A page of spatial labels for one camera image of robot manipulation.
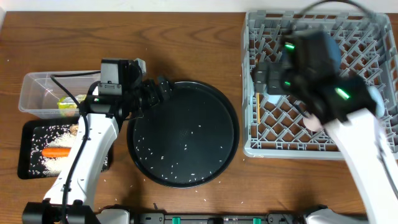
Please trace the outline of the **grey dishwasher rack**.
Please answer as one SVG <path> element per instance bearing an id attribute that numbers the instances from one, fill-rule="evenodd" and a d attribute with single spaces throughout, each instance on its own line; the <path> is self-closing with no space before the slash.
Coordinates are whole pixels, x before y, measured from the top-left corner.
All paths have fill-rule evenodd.
<path id="1" fill-rule="evenodd" d="M 256 118 L 256 92 L 251 72 L 257 63 L 278 62 L 282 53 L 280 35 L 295 22 L 299 29 L 320 29 L 329 33 L 341 51 L 340 73 L 359 75 L 375 86 L 384 100 L 381 121 L 392 152 L 397 152 L 397 47 L 387 15 L 380 14 L 380 26 L 360 13 L 294 11 L 249 11 L 241 32 L 243 74 L 243 142 L 248 157 L 280 159 L 340 160 L 342 155 L 323 131 L 313 132 L 297 111 L 297 100 L 282 96 L 276 105 L 260 93 L 261 123 Z"/>

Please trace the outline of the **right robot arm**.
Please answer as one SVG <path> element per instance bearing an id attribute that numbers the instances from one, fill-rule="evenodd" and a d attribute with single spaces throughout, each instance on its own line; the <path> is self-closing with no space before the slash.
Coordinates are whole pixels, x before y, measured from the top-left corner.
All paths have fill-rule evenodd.
<path id="1" fill-rule="evenodd" d="M 253 75 L 269 95 L 293 96 L 318 120 L 348 165 L 369 223 L 397 223 L 397 161 L 369 85 L 340 76 L 339 47 L 321 30 L 289 30 L 280 42 L 283 61 L 260 62 Z"/>

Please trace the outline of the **orange carrot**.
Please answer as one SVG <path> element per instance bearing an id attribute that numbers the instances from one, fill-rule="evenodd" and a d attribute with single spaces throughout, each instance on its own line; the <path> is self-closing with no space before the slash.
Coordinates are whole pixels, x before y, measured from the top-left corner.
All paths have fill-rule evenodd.
<path id="1" fill-rule="evenodd" d="M 42 150 L 44 157 L 58 158 L 68 157 L 71 149 L 66 147 L 48 147 Z"/>

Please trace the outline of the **yellow green snack wrapper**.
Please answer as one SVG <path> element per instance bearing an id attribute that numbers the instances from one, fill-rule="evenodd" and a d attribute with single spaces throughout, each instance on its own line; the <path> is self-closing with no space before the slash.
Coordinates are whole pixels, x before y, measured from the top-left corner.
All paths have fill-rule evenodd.
<path id="1" fill-rule="evenodd" d="M 63 117 L 72 117 L 79 115 L 78 106 L 69 96 L 64 96 L 63 98 L 59 99 L 59 101 L 57 102 L 57 106 L 60 110 L 60 114 Z"/>

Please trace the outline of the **wooden chopstick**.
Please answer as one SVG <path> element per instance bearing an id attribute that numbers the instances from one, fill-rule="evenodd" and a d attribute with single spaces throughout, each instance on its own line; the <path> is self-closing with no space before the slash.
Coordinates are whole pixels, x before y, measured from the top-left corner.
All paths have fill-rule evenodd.
<path id="1" fill-rule="evenodd" d="M 259 93 L 256 93 L 256 118 L 257 118 L 257 124 L 261 123 L 261 110 L 260 110 L 260 104 L 261 104 L 261 99 Z"/>

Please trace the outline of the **light blue cup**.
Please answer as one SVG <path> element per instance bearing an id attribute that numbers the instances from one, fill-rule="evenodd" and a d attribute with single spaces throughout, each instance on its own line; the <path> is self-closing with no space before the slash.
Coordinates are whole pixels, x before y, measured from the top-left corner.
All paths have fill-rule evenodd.
<path id="1" fill-rule="evenodd" d="M 273 105 L 276 105 L 281 98 L 282 95 L 267 95 L 267 101 Z"/>

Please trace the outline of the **black rectangular tray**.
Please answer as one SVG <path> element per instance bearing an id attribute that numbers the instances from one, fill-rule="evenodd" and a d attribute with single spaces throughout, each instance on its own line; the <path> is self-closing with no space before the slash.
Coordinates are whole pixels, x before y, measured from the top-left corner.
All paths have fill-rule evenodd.
<path id="1" fill-rule="evenodd" d="M 28 174 L 31 137 L 33 135 L 34 128 L 39 126 L 53 126 L 61 124 L 78 124 L 78 118 L 40 119 L 29 121 L 24 125 L 22 128 L 21 148 L 17 168 L 17 175 L 20 179 L 38 179 L 30 178 Z"/>

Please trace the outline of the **round black serving tray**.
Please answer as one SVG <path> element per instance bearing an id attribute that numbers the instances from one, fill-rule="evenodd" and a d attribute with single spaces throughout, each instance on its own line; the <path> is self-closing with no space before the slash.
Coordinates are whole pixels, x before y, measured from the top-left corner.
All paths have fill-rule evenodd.
<path id="1" fill-rule="evenodd" d="M 239 121 L 229 99 L 200 82 L 175 82 L 168 100 L 131 120 L 127 145 L 137 168 L 154 182 L 191 188 L 217 178 L 233 160 Z"/>

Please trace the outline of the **clear plastic bin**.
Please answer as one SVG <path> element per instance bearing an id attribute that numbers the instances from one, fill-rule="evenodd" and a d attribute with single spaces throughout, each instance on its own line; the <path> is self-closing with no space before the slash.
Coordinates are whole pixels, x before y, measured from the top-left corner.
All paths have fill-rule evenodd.
<path id="1" fill-rule="evenodd" d="M 19 110 L 41 119 L 78 117 L 76 108 L 60 109 L 58 102 L 67 96 L 50 78 L 52 72 L 32 72 L 25 75 L 20 98 Z M 100 74 L 79 77 L 67 77 L 74 71 L 55 72 L 57 81 L 75 97 L 88 92 L 90 85 L 100 80 Z"/>

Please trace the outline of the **pink cup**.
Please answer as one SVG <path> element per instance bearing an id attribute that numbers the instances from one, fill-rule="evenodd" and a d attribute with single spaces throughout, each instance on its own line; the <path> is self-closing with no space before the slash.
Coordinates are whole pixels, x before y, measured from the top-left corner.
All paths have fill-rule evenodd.
<path id="1" fill-rule="evenodd" d="M 323 130 L 323 126 L 318 120 L 318 118 L 311 116 L 308 118 L 303 118 L 303 123 L 307 129 L 313 132 L 319 132 Z"/>

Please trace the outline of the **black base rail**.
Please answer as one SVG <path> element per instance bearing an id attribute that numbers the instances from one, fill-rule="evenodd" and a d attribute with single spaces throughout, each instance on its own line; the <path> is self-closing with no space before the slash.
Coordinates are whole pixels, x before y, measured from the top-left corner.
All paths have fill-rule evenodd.
<path id="1" fill-rule="evenodd" d="M 110 205 L 101 209 L 96 218 L 100 223 L 130 224 L 280 224 L 280 223 L 368 223 L 364 215 L 341 215 L 324 205 L 318 205 L 303 214 L 275 211 L 265 214 L 235 213 L 168 213 L 153 209 L 137 212 L 131 207 Z"/>

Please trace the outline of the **white rice pile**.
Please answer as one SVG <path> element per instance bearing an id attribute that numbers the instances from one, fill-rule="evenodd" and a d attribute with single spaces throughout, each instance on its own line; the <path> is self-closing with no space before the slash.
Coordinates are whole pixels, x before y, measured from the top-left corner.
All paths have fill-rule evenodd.
<path id="1" fill-rule="evenodd" d="M 28 174 L 30 178 L 56 177 L 61 173 L 68 162 L 68 157 L 44 157 L 42 150 L 48 147 L 72 149 L 76 136 L 70 133 L 71 125 L 61 124 L 34 128 L 29 153 Z"/>

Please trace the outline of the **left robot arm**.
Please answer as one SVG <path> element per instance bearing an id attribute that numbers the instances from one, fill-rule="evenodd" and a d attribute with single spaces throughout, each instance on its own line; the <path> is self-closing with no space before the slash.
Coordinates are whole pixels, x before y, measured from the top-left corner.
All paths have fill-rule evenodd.
<path id="1" fill-rule="evenodd" d="M 123 122 L 140 118 L 145 110 L 168 100 L 169 82 L 159 77 L 144 80 L 145 61 L 104 58 L 83 101 L 58 81 L 50 79 L 73 100 L 80 114 L 75 142 L 67 163 L 41 202 L 29 202 L 22 213 L 23 223 L 134 223 L 134 214 L 120 205 L 94 211 L 99 175 Z"/>

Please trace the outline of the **dark blue plate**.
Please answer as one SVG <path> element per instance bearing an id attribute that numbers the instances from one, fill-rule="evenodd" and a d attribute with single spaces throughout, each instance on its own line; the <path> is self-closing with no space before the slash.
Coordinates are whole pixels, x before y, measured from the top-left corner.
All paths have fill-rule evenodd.
<path id="1" fill-rule="evenodd" d="M 285 34 L 281 43 L 296 74 L 315 81 L 335 76 L 341 53 L 336 41 L 322 30 L 299 30 Z"/>

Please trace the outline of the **light blue bowl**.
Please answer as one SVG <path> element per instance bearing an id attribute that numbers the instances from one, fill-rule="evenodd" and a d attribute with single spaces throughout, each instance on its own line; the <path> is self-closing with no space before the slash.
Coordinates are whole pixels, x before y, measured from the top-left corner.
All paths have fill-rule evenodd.
<path id="1" fill-rule="evenodd" d="M 368 86 L 368 92 L 371 98 L 376 102 L 376 112 L 375 115 L 377 118 L 381 118 L 384 116 L 385 106 L 382 95 L 379 90 L 375 86 Z"/>

